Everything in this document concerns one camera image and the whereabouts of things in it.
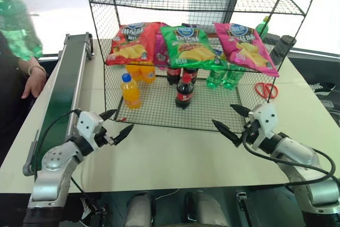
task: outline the green chip bag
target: green chip bag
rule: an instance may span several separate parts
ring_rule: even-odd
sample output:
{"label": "green chip bag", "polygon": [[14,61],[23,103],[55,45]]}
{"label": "green chip bag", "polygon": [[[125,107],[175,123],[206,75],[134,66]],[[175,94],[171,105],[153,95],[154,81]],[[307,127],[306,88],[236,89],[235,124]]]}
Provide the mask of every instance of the green chip bag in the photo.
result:
{"label": "green chip bag", "polygon": [[160,30],[168,47],[171,67],[210,69],[220,63],[203,30],[184,26]]}

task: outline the bottle cap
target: bottle cap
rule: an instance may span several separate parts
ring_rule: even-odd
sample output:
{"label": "bottle cap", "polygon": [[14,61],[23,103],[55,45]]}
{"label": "bottle cap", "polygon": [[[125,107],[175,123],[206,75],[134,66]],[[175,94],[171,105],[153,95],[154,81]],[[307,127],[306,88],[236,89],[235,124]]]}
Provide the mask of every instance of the bottle cap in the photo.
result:
{"label": "bottle cap", "polygon": [[130,74],[123,74],[122,79],[123,79],[123,82],[130,82],[131,76],[130,76]]}
{"label": "bottle cap", "polygon": [[183,74],[182,80],[185,83],[190,83],[191,82],[191,74],[188,74],[188,73]]}

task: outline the red chip bag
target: red chip bag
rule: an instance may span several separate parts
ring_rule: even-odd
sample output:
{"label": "red chip bag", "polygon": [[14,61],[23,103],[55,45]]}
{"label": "red chip bag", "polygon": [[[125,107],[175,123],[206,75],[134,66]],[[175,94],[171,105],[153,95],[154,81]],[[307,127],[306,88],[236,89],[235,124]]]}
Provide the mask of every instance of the red chip bag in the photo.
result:
{"label": "red chip bag", "polygon": [[106,65],[129,64],[154,59],[159,22],[141,22],[122,25],[112,39],[111,52]]}

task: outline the bracelet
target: bracelet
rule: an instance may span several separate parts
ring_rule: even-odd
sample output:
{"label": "bracelet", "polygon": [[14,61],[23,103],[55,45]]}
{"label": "bracelet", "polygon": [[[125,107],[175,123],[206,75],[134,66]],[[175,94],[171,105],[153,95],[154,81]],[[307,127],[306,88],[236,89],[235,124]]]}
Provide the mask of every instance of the bracelet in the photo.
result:
{"label": "bracelet", "polygon": [[42,70],[42,72],[44,72],[45,76],[47,75],[46,70],[42,66],[33,64],[28,68],[28,75],[29,76],[31,76],[32,68],[39,68],[40,70]]}

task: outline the red scissors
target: red scissors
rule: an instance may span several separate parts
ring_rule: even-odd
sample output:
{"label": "red scissors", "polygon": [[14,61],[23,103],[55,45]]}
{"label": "red scissors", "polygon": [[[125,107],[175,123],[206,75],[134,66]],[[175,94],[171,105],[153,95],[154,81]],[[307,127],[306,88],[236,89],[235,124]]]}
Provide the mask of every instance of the red scissors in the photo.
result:
{"label": "red scissors", "polygon": [[271,99],[276,98],[278,95],[278,89],[272,83],[258,82],[255,84],[255,91],[262,98],[268,98],[270,92],[271,92],[270,94]]}

